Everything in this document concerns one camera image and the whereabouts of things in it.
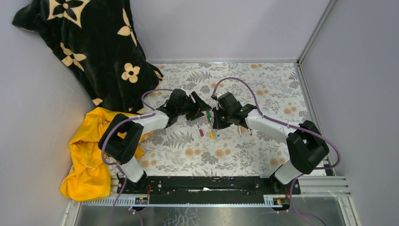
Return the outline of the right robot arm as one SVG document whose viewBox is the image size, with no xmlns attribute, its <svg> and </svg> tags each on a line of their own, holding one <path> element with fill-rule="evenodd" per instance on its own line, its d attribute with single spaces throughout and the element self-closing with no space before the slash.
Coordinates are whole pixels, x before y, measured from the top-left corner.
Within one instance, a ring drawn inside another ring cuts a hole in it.
<svg viewBox="0 0 399 226">
<path fill-rule="evenodd" d="M 310 174 L 329 154 L 326 142 L 320 138 L 316 125 L 305 120 L 299 124 L 266 119 L 257 106 L 242 105 L 232 93 L 212 95 L 217 101 L 213 128 L 224 129 L 231 125 L 265 133 L 287 145 L 289 160 L 271 175 L 270 188 L 276 194 L 288 189 L 289 182 L 301 174 Z"/>
</svg>

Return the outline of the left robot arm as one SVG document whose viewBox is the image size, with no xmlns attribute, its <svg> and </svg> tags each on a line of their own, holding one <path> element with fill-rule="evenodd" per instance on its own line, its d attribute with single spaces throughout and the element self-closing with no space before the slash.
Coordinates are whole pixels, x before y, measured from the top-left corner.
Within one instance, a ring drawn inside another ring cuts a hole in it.
<svg viewBox="0 0 399 226">
<path fill-rule="evenodd" d="M 184 115 L 193 121 L 211 110 L 196 92 L 187 94 L 183 89 L 174 89 L 169 99 L 151 113 L 138 116 L 117 114 L 104 132 L 98 147 L 102 156 L 115 160 L 116 166 L 125 175 L 128 188 L 139 194 L 145 190 L 144 170 L 138 164 L 135 153 L 143 135 L 173 125 L 179 116 Z"/>
</svg>

